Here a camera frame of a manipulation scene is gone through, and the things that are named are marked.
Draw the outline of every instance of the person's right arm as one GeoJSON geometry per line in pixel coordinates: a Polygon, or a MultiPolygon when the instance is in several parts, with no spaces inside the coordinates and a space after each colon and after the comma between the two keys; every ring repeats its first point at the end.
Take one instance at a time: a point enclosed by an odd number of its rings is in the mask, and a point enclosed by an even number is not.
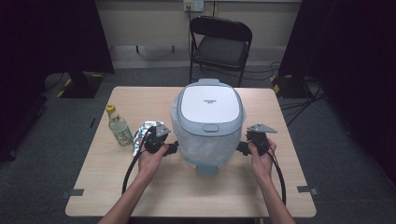
{"type": "MultiPolygon", "coordinates": [[[[268,142],[270,145],[269,152],[274,156],[276,144],[269,138],[268,142]]],[[[251,142],[248,144],[248,147],[251,152],[251,167],[262,191],[262,197],[264,198],[272,223],[295,224],[294,219],[291,217],[288,208],[283,204],[272,181],[271,171],[273,162],[271,158],[267,154],[259,156],[256,146],[251,142]]]]}

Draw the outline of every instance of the chair seat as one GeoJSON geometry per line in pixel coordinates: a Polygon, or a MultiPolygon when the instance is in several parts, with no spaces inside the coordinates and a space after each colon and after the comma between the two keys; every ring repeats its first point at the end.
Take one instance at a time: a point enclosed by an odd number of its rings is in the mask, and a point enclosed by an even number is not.
{"type": "Polygon", "coordinates": [[[243,41],[204,36],[194,53],[194,60],[240,68],[244,63],[247,48],[243,41]]]}

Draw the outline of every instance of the person's left arm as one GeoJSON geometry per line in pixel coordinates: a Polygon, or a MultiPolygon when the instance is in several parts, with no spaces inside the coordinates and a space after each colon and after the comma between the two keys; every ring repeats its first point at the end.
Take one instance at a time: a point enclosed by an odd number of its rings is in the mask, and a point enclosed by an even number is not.
{"type": "Polygon", "coordinates": [[[114,206],[99,221],[99,223],[128,222],[137,202],[139,202],[140,197],[157,172],[161,159],[163,158],[163,154],[166,152],[168,147],[168,145],[164,144],[160,150],[154,154],[150,154],[142,148],[143,152],[139,157],[139,171],[137,176],[114,206]]]}

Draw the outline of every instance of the yellow bottle cap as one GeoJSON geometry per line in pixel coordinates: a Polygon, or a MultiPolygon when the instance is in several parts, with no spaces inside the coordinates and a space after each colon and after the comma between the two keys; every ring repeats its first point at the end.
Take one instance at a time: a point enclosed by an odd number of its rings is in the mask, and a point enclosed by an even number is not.
{"type": "Polygon", "coordinates": [[[106,111],[107,111],[107,113],[111,114],[114,111],[116,111],[116,107],[114,105],[107,105],[106,106],[106,111]]]}

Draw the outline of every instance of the gray carpet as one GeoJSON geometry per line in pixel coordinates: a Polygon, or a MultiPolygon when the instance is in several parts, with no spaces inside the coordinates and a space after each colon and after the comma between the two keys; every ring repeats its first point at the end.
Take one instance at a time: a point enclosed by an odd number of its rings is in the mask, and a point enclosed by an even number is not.
{"type": "MultiPolygon", "coordinates": [[[[271,88],[269,66],[250,66],[242,87],[271,88]]],[[[67,76],[50,91],[41,116],[21,140],[17,159],[0,163],[0,223],[96,223],[99,217],[68,217],[61,193],[74,187],[111,91],[116,86],[186,86],[188,67],[120,69],[107,75],[94,99],[56,98],[67,76]]],[[[199,77],[237,78],[194,69],[199,77]]],[[[50,76],[47,86],[60,75],[50,76]]],[[[305,99],[279,99],[282,107],[305,99]]],[[[298,107],[284,110],[289,122],[298,107]]],[[[299,223],[396,223],[396,190],[377,163],[347,134],[336,109],[323,98],[289,126],[314,195],[317,215],[299,223]]],[[[146,219],[132,223],[254,223],[252,219],[146,219]]]]}

